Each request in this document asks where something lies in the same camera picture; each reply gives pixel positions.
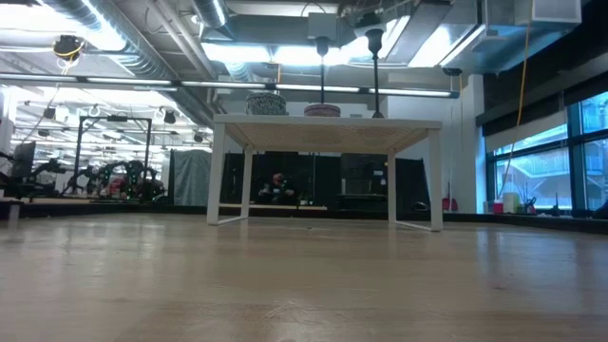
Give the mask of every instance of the light wood surface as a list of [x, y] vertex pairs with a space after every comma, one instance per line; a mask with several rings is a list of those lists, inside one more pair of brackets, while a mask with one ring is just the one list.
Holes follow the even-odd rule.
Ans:
[[0, 228], [0, 341], [606, 341], [608, 238], [104, 215]]

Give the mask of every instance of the yellow cable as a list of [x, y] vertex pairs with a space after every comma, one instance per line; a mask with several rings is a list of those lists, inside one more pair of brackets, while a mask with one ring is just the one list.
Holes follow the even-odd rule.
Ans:
[[76, 48], [75, 50], [71, 51], [71, 52], [67, 52], [67, 53], [59, 53], [55, 51], [55, 43], [53, 43], [53, 52], [55, 52], [55, 56], [57, 57], [69, 57], [73, 54], [76, 54], [78, 52], [80, 52], [81, 49], [83, 49], [83, 46], [85, 45], [85, 42], [82, 42], [80, 44], [80, 46], [78, 48]]
[[524, 50], [524, 56], [523, 56], [522, 86], [520, 88], [520, 107], [518, 109], [518, 114], [517, 114], [517, 124], [515, 125], [513, 143], [511, 144], [511, 152], [509, 152], [509, 161], [506, 164], [506, 170], [504, 171], [503, 185], [501, 186], [501, 191], [498, 193], [496, 200], [498, 200], [503, 195], [504, 186], [506, 184], [506, 177], [509, 174], [509, 169], [511, 168], [511, 161], [513, 160], [513, 150], [515, 149], [515, 143], [517, 142], [517, 129], [520, 127], [520, 124], [522, 123], [523, 95], [525, 92], [525, 76], [526, 76], [526, 71], [528, 69], [528, 51], [529, 51], [529, 47], [530, 47], [530, 26], [532, 24], [533, 10], [534, 10], [534, 2], [530, 1], [530, 18], [528, 20], [528, 25], [527, 25], [527, 28], [525, 31], [525, 50]]

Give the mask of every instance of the patterned basket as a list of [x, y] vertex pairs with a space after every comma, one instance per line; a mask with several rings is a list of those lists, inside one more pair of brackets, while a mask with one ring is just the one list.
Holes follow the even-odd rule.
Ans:
[[247, 115], [287, 115], [285, 98], [272, 93], [254, 93], [247, 96]]
[[311, 104], [304, 109], [305, 116], [339, 118], [340, 107], [331, 104]]

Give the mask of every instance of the desk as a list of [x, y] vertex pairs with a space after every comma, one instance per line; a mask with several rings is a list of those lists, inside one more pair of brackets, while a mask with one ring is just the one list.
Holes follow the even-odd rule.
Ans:
[[[420, 120], [217, 115], [207, 223], [220, 225], [249, 217], [254, 151], [341, 152], [388, 155], [389, 221], [413, 228], [441, 231], [441, 128], [441, 122]], [[226, 135], [242, 146], [245, 153], [243, 192], [240, 217], [219, 220], [219, 193]], [[430, 228], [397, 221], [395, 187], [395, 155], [425, 138], [429, 138], [430, 149]]]

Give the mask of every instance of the ceiling pipe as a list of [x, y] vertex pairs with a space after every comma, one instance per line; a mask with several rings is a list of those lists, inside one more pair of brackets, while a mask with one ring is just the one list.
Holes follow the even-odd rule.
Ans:
[[[190, 47], [195, 52], [197, 51], [197, 49], [200, 50], [201, 53], [204, 55], [204, 51], [202, 50], [200, 42], [195, 42], [194, 38], [192, 38], [189, 32], [188, 34], [184, 33], [185, 31], [187, 31], [186, 27], [180, 21], [178, 15], [174, 12], [171, 6], [168, 5], [167, 1], [157, 1], [163, 5], [165, 13], [167, 13], [169, 18], [178, 26], [178, 29], [181, 30], [181, 33], [188, 41], [188, 44], [190, 44]], [[193, 0], [193, 5], [200, 21], [207, 28], [219, 29], [224, 27], [228, 22], [228, 8], [226, 7], [224, 0]], [[225, 66], [226, 70], [228, 70], [228, 73], [235, 81], [254, 81], [254, 74], [249, 68], [249, 65], [245, 63], [225, 63]]]
[[228, 23], [228, 8], [224, 0], [192, 0], [192, 5], [206, 28], [219, 29]]
[[192, 38], [192, 33], [186, 27], [186, 25], [183, 24], [178, 14], [175, 12], [173, 6], [169, 4], [166, 0], [154, 1], [159, 5], [159, 8], [161, 9], [162, 13], [166, 15], [167, 19], [169, 19], [171, 24], [175, 25], [175, 27], [181, 33], [181, 38], [186, 41], [186, 43], [192, 49], [194, 54], [199, 58], [202, 65], [207, 69], [209, 73], [208, 77], [212, 79], [217, 79], [218, 75], [216, 75], [216, 72], [214, 71], [213, 66], [211, 65], [211, 61], [209, 61], [207, 54], [205, 54], [205, 51], [202, 49], [200, 42]]
[[171, 38], [173, 38], [178, 47], [180, 47], [180, 50], [186, 56], [188, 61], [192, 63], [192, 65], [199, 72], [199, 74], [206, 79], [213, 78], [209, 70], [203, 65], [202, 61], [192, 53], [192, 50], [183, 42], [181, 37], [173, 28], [173, 26], [171, 26], [171, 23], [169, 23], [169, 21], [164, 17], [161, 9], [157, 5], [157, 2], [155, 0], [147, 0], [147, 5], [152, 11], [152, 13], [154, 13], [154, 15], [158, 17], [164, 29], [167, 30]]
[[[112, 59], [138, 78], [175, 79], [178, 73], [169, 66], [142, 33], [124, 16], [111, 1], [106, 0], [37, 0], [40, 4], [54, 9], [66, 18], [81, 23], [86, 28], [115, 37], [117, 34], [126, 41], [122, 52], [128, 56]], [[165, 93], [175, 101], [180, 110], [196, 124], [213, 126], [213, 108], [202, 101], [191, 90], [180, 88], [176, 92]]]

